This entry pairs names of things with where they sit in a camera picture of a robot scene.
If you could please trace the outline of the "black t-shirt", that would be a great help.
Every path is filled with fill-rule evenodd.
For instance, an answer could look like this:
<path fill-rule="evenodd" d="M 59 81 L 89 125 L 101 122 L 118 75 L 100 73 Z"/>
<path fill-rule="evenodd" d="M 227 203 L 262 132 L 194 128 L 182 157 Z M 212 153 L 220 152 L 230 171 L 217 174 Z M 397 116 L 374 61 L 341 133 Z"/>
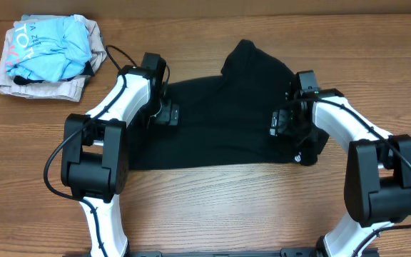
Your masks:
<path fill-rule="evenodd" d="M 313 139 L 289 128 L 270 135 L 274 111 L 287 108 L 294 73 L 281 61 L 241 40 L 219 76 L 181 81 L 166 96 L 179 106 L 175 126 L 139 122 L 128 127 L 131 170 L 194 168 L 245 163 L 318 160 L 329 136 L 314 128 Z"/>

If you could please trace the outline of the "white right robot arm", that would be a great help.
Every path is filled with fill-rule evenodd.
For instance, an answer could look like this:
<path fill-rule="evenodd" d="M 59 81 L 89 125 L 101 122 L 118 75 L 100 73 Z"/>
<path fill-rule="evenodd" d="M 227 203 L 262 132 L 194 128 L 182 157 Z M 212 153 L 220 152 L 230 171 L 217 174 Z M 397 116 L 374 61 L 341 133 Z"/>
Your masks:
<path fill-rule="evenodd" d="M 347 154 L 346 212 L 313 247 L 283 248 L 282 256 L 379 256 L 371 242 L 405 229 L 411 216 L 411 137 L 395 136 L 356 111 L 337 89 L 321 89 L 313 71 L 296 73 L 287 103 L 273 112 L 269 133 L 289 140 L 295 160 L 311 164 L 326 133 Z"/>

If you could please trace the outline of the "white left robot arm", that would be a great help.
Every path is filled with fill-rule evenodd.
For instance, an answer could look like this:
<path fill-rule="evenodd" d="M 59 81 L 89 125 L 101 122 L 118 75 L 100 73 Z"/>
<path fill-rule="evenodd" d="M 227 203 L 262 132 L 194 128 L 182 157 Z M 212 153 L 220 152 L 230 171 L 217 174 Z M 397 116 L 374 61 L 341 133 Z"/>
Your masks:
<path fill-rule="evenodd" d="M 65 121 L 61 181 L 81 205 L 91 236 L 90 256 L 127 256 L 120 194 L 128 176 L 127 128 L 175 126 L 179 107 L 165 98 L 168 70 L 158 54 L 118 70 L 116 85 L 86 114 Z"/>

